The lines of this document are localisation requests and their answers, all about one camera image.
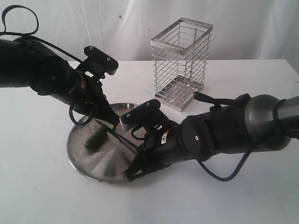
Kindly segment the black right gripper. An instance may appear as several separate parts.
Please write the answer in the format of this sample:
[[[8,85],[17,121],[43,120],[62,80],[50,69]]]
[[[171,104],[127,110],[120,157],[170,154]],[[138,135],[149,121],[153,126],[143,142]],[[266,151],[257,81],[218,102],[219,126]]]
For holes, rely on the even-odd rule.
[[[124,175],[129,182],[167,167],[196,159],[201,150],[201,133],[198,130],[169,130],[162,134],[155,147],[136,154]]]

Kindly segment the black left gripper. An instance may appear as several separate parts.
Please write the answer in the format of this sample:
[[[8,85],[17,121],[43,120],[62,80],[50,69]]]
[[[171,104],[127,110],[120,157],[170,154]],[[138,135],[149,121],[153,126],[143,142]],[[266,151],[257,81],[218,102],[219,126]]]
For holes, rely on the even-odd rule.
[[[119,116],[107,101],[101,82],[78,70],[64,70],[63,103],[76,112],[95,112],[95,118],[114,126],[119,124]]]

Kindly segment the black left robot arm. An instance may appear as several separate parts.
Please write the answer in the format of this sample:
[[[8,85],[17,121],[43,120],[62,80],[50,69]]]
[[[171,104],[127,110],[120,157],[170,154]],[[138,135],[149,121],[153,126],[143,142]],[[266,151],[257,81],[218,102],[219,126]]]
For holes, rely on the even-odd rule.
[[[84,48],[87,58],[76,68],[44,44],[20,38],[0,41],[0,86],[30,87],[40,96],[51,96],[69,106],[73,112],[100,119],[112,125],[119,123],[102,90],[101,79],[113,75],[118,62],[99,49]]]

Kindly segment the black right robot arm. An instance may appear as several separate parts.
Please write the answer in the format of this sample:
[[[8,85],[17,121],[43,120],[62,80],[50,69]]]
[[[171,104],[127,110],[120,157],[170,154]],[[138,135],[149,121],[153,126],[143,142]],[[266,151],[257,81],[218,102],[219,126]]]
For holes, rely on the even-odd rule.
[[[242,154],[233,173],[218,177],[232,180],[254,152],[280,151],[299,137],[299,98],[278,99],[271,95],[235,99],[213,98],[194,92],[197,101],[211,104],[208,112],[189,115],[181,123],[170,120],[158,100],[140,104],[120,117],[124,131],[145,129],[142,144],[125,171],[128,181],[196,160],[200,166],[218,154]]]

